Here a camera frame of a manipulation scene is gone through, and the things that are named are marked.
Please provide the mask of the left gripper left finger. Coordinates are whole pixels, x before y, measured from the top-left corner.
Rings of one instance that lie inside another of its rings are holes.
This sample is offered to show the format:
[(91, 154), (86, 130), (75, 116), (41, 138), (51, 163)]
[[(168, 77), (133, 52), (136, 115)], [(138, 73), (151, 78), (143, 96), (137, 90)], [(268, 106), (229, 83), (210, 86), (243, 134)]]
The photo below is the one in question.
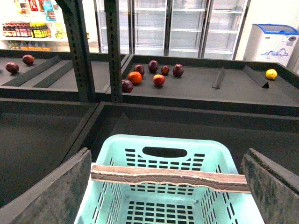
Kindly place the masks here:
[(0, 209), (2, 224), (72, 224), (88, 184), (91, 151), (81, 149)]

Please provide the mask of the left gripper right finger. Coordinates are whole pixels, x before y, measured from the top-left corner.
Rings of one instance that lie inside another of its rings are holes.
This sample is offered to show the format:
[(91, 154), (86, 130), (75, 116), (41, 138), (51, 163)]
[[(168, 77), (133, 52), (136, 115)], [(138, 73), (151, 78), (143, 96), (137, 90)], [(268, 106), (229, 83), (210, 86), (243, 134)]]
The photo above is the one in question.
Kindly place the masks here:
[(299, 177), (250, 148), (242, 170), (254, 201), (266, 224), (299, 222)]

